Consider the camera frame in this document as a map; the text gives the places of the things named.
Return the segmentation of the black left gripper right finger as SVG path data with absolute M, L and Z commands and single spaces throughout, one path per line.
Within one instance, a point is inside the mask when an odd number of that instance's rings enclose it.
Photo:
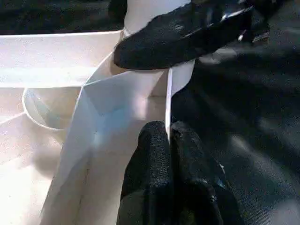
M 179 225 L 242 225 L 237 200 L 221 164 L 199 135 L 182 121 L 173 123 L 172 159 Z

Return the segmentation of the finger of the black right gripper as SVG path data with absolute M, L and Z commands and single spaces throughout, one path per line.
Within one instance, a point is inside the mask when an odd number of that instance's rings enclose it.
M 127 0 L 111 0 L 109 4 L 109 16 L 118 23 L 124 23 L 127 8 Z
M 250 28 L 253 10 L 237 0 L 188 3 L 122 40 L 114 63 L 125 69 L 164 69 L 213 53 Z

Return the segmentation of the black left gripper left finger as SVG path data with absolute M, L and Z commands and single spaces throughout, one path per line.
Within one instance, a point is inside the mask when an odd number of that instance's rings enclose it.
M 121 225 L 170 225 L 174 185 L 165 124 L 147 123 L 140 131 L 124 174 L 119 206 Z

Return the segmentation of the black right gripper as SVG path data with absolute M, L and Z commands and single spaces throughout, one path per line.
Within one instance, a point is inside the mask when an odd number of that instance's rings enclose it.
M 287 0 L 246 0 L 253 11 L 249 26 L 241 33 L 241 42 L 265 42 L 270 36 L 269 20 L 287 4 Z

